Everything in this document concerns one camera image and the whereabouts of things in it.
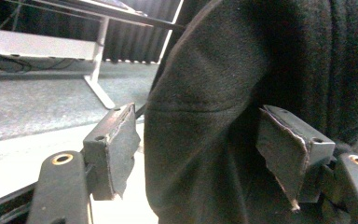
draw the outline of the dark fabric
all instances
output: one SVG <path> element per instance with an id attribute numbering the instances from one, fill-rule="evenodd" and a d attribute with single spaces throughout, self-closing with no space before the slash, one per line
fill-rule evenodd
<path id="1" fill-rule="evenodd" d="M 290 211 L 255 149 L 258 107 L 285 108 L 358 152 L 358 1 L 213 0 L 188 25 L 145 111 L 159 223 L 320 223 Z"/>
<path id="2" fill-rule="evenodd" d="M 199 0 L 199 1 L 192 1 L 192 0 L 185 0 L 182 4 L 182 7 L 180 9 L 179 16 L 177 18 L 176 24 L 187 26 L 191 20 L 194 18 L 194 16 L 209 2 L 209 0 Z M 176 44 L 176 42 L 179 40 L 179 38 L 182 36 L 182 33 L 172 33 L 170 37 L 170 41 L 167 44 L 167 48 L 165 49 L 164 54 L 169 55 L 173 46 Z M 152 90 L 156 86 L 159 78 L 161 77 L 165 64 L 167 62 L 167 56 L 162 57 L 158 71 L 156 72 L 155 80 L 152 85 Z"/>
<path id="3" fill-rule="evenodd" d="M 25 0 L 24 2 L 26 4 L 32 3 L 37 7 L 59 9 L 39 4 L 32 0 Z M 121 0 L 121 2 L 137 11 L 143 11 L 150 18 L 172 21 L 180 0 Z M 17 6 L 14 3 L 0 1 L 0 25 Z M 74 11 L 62 8 L 60 11 L 74 13 Z M 16 31 L 27 34 L 95 41 L 99 29 L 99 22 L 96 20 L 100 18 L 86 14 L 80 15 L 92 20 L 34 7 L 22 7 Z M 3 29 L 11 30 L 13 21 L 11 19 Z M 114 63 L 118 60 L 157 63 L 167 33 L 167 30 L 161 28 L 143 27 L 123 21 L 111 20 L 106 35 L 103 59 L 111 59 Z"/>

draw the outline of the gray carpet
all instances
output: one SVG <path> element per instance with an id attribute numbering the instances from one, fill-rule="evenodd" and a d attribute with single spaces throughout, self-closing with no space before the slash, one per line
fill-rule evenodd
<path id="1" fill-rule="evenodd" d="M 134 102 L 140 107 L 157 69 L 155 64 L 104 63 L 99 83 L 116 106 Z M 65 71 L 0 74 L 0 140 L 98 122 L 108 110 L 81 76 L 89 71 L 83 62 Z"/>

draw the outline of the black cable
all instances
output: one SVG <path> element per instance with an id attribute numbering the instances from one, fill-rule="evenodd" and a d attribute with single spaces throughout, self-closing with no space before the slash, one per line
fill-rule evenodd
<path id="1" fill-rule="evenodd" d="M 65 65 L 63 67 L 57 67 L 58 65 L 64 63 L 67 60 L 71 60 L 71 62 L 69 62 L 67 65 Z M 7 56 L 0 55 L 0 62 L 15 63 L 15 64 L 18 64 L 21 66 L 21 69 L 14 70 L 14 71 L 7 70 L 6 68 L 0 67 L 0 71 L 4 71 L 4 72 L 8 72 L 8 73 L 27 73 L 27 72 L 31 72 L 31 71 L 46 71 L 46 70 L 51 70 L 51 69 L 62 70 L 62 69 L 65 69 L 65 68 L 68 68 L 69 66 L 71 66 L 75 62 L 75 59 L 62 59 L 60 62 L 55 63 L 51 66 L 40 67 L 40 66 L 33 65 L 33 64 L 31 64 L 27 61 L 24 61 L 22 59 L 13 59 L 13 58 L 9 58 Z"/>
<path id="2" fill-rule="evenodd" d="M 146 111 L 146 104 L 142 105 L 141 108 L 139 108 L 136 112 L 135 112 L 135 119 L 140 118 Z"/>
<path id="3" fill-rule="evenodd" d="M 5 25 L 14 17 L 20 13 L 21 5 L 18 5 L 11 14 L 0 24 L 0 30 L 5 27 Z"/>

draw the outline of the white surface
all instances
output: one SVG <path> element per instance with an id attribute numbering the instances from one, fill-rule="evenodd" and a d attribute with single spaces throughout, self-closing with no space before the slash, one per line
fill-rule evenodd
<path id="1" fill-rule="evenodd" d="M 42 161 L 63 150 L 80 151 L 82 141 L 95 126 L 88 125 L 52 133 L 41 133 L 0 142 L 0 197 L 37 181 Z M 143 124 L 136 126 L 143 139 Z M 143 141 L 135 153 L 135 166 L 123 200 L 92 201 L 94 223 L 158 223 L 145 195 Z"/>
<path id="2" fill-rule="evenodd" d="M 0 30 L 0 54 L 28 57 L 57 57 L 92 60 L 96 43 L 92 41 L 28 35 Z"/>
<path id="3" fill-rule="evenodd" d="M 97 44 L 94 50 L 94 60 L 92 61 L 92 70 L 89 79 L 91 81 L 98 82 L 98 76 L 100 75 L 101 61 L 103 60 L 103 49 L 106 38 L 107 28 L 109 27 L 109 18 L 102 18 L 100 24 L 100 30 L 98 31 Z"/>

